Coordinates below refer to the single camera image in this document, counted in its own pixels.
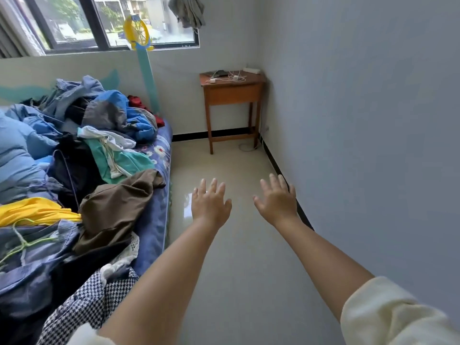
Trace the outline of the grey hanging cloth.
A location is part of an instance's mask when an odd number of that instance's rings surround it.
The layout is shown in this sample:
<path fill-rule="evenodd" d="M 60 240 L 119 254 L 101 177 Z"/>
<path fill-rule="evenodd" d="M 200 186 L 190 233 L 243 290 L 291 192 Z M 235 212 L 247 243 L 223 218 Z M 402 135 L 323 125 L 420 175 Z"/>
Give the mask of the grey hanging cloth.
<path fill-rule="evenodd" d="M 200 29 L 206 25 L 201 0 L 169 0 L 168 7 L 183 28 Z"/>

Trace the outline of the brown garment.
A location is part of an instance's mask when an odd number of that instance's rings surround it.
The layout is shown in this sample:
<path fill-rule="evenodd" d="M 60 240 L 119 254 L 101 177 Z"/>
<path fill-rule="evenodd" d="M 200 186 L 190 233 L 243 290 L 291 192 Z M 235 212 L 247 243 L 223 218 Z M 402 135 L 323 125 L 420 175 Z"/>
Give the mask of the brown garment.
<path fill-rule="evenodd" d="M 154 191 L 165 185 L 157 170 L 147 169 L 118 184 L 97 186 L 80 204 L 82 226 L 74 253 L 80 256 L 128 240 Z"/>

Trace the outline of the person's right forearm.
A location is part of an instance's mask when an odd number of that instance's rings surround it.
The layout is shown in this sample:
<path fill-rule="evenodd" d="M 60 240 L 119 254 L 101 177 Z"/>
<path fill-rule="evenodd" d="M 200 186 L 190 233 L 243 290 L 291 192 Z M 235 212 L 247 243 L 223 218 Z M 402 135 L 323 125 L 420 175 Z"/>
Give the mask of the person's right forearm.
<path fill-rule="evenodd" d="M 301 261 L 331 313 L 340 321 L 346 301 L 375 276 L 298 217 L 278 219 L 275 228 Z"/>

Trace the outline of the person's right hand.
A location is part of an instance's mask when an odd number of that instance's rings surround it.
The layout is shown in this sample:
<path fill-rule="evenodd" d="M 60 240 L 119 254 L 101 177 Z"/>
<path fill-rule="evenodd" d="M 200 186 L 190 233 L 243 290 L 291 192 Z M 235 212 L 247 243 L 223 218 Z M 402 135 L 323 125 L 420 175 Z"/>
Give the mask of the person's right hand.
<path fill-rule="evenodd" d="M 300 222 L 297 214 L 297 201 L 292 201 L 289 196 L 289 184 L 283 175 L 277 175 L 279 190 L 272 190 L 270 179 L 260 180 L 263 192 L 261 198 L 265 202 L 265 212 L 259 214 L 272 226 L 280 229 L 288 224 Z"/>

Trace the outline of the blue floral mattress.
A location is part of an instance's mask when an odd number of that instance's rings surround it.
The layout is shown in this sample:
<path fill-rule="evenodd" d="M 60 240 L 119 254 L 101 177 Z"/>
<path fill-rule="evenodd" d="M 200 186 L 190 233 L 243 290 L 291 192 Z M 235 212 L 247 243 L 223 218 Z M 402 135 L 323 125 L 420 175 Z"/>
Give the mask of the blue floral mattress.
<path fill-rule="evenodd" d="M 132 267 L 141 276 L 161 255 L 167 244 L 167 226 L 170 210 L 170 173 L 173 132 L 167 121 L 157 130 L 153 144 L 137 149 L 146 154 L 162 175 L 165 186 L 155 189 L 144 211 L 136 221 L 134 232 L 139 237 L 139 251 Z"/>

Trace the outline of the cream right sleeve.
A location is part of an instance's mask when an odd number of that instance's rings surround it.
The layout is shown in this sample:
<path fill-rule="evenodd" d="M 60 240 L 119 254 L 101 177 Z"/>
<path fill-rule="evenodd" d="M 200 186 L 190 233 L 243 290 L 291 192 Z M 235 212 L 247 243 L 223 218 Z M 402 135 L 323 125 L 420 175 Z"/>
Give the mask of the cream right sleeve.
<path fill-rule="evenodd" d="M 460 331 L 444 312 L 386 277 L 371 279 L 349 297 L 340 325 L 346 345 L 460 345 Z"/>

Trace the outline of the grey white curtain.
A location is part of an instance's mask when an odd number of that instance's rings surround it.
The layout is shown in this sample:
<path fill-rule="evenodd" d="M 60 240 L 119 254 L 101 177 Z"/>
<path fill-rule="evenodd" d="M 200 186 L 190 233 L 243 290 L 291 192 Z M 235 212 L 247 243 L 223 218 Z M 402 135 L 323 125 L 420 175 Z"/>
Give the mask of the grey white curtain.
<path fill-rule="evenodd" d="M 0 0 L 0 59 L 41 57 L 46 51 L 17 0 Z"/>

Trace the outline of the green clothes hanger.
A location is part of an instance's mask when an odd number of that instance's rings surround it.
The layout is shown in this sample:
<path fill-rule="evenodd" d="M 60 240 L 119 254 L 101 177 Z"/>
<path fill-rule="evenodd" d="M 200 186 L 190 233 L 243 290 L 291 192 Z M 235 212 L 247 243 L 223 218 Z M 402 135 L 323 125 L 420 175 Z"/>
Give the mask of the green clothes hanger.
<path fill-rule="evenodd" d="M 20 232 L 17 230 L 16 228 L 16 224 L 20 223 L 21 221 L 27 221 L 29 223 L 32 223 L 34 224 L 34 220 L 31 220 L 31 219 L 28 219 L 28 218 L 25 218 L 25 219 L 19 219 L 19 220 L 16 220 L 13 225 L 12 225 L 12 230 L 13 232 L 16 234 L 16 236 L 18 237 L 19 241 L 20 241 L 20 245 L 12 248 L 11 250 L 9 250 L 6 255 L 0 259 L 0 270 L 3 269 L 3 265 L 5 264 L 5 262 L 10 258 L 12 257 L 13 255 L 17 254 L 17 253 L 23 253 L 27 248 L 30 248 L 30 247 L 33 247 L 37 244 L 41 244 L 41 243 L 44 243 L 44 242 L 55 242 L 55 241 L 58 241 L 58 238 L 57 237 L 42 237 L 42 238 L 38 238 L 38 239 L 35 239 L 33 241 L 30 241 L 28 242 L 21 234 Z"/>

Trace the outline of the cream sleeve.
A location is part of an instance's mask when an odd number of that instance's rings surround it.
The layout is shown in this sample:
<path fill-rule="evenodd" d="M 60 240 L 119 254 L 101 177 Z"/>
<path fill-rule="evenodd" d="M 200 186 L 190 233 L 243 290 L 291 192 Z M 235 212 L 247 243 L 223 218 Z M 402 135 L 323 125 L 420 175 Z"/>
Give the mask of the cream sleeve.
<path fill-rule="evenodd" d="M 371 279 L 349 297 L 340 325 L 346 345 L 460 345 L 460 331 L 444 312 L 386 277 Z"/>
<path fill-rule="evenodd" d="M 111 339 L 98 335 L 89 323 L 78 327 L 66 345 L 116 345 Z"/>

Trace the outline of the blue and grey jacket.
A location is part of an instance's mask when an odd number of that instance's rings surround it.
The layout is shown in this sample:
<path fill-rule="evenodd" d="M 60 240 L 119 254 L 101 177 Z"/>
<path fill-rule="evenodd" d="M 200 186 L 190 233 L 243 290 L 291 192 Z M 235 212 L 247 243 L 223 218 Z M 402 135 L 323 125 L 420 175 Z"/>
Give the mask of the blue and grey jacket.
<path fill-rule="evenodd" d="M 117 90 L 104 91 L 91 100 L 81 126 L 121 132 L 138 143 L 153 142 L 158 129 L 144 113 L 130 107 L 127 96 Z"/>

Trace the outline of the yellow garment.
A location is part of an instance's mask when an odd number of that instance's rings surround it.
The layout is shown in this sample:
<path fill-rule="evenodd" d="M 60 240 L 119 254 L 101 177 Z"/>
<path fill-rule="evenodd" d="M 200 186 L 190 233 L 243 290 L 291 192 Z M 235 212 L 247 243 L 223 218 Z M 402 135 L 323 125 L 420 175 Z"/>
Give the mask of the yellow garment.
<path fill-rule="evenodd" d="M 0 227 L 13 224 L 34 226 L 52 225 L 60 220 L 74 223 L 82 221 L 81 215 L 70 208 L 43 197 L 31 197 L 0 205 Z"/>

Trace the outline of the red garment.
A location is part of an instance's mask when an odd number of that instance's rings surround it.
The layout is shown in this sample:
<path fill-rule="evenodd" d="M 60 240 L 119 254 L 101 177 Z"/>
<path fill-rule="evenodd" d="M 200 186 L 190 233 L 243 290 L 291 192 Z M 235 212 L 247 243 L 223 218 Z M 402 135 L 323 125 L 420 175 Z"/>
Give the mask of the red garment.
<path fill-rule="evenodd" d="M 127 98 L 129 101 L 129 106 L 133 108 L 136 112 L 143 115 L 153 127 L 158 129 L 165 126 L 164 119 L 154 114 L 150 109 L 148 109 L 148 107 L 142 103 L 139 97 L 129 95 Z"/>

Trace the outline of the dark navy garment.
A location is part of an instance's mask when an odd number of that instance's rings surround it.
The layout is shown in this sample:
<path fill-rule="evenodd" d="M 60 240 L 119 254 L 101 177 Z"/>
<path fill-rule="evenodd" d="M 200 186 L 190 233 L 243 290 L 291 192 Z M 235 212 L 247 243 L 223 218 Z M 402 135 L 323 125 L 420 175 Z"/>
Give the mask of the dark navy garment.
<path fill-rule="evenodd" d="M 96 248 L 83 255 L 70 255 L 51 271 L 52 296 L 49 311 L 54 311 L 66 301 L 97 270 L 108 264 L 131 243 L 131 238 Z"/>

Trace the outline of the blue grey garment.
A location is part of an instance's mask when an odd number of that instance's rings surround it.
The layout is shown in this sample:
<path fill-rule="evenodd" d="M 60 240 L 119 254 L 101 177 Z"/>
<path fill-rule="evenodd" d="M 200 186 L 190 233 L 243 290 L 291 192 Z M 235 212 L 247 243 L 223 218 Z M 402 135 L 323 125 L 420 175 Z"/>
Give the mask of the blue grey garment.
<path fill-rule="evenodd" d="M 27 240 L 57 237 L 10 257 L 0 270 L 0 319 L 22 320 L 49 306 L 52 296 L 51 271 L 67 258 L 79 236 L 79 224 L 60 220 L 52 225 L 16 224 Z M 0 228 L 0 259 L 20 241 L 12 225 Z"/>

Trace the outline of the person's left hand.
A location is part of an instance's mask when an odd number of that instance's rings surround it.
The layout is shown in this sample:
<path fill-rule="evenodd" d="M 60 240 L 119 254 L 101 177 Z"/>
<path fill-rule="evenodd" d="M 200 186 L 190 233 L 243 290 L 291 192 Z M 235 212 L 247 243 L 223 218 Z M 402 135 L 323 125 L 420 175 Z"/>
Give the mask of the person's left hand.
<path fill-rule="evenodd" d="M 209 186 L 202 179 L 198 188 L 198 199 L 191 203 L 192 223 L 202 228 L 218 231 L 229 219 L 224 215 L 225 183 L 218 183 L 215 194 L 209 193 Z"/>

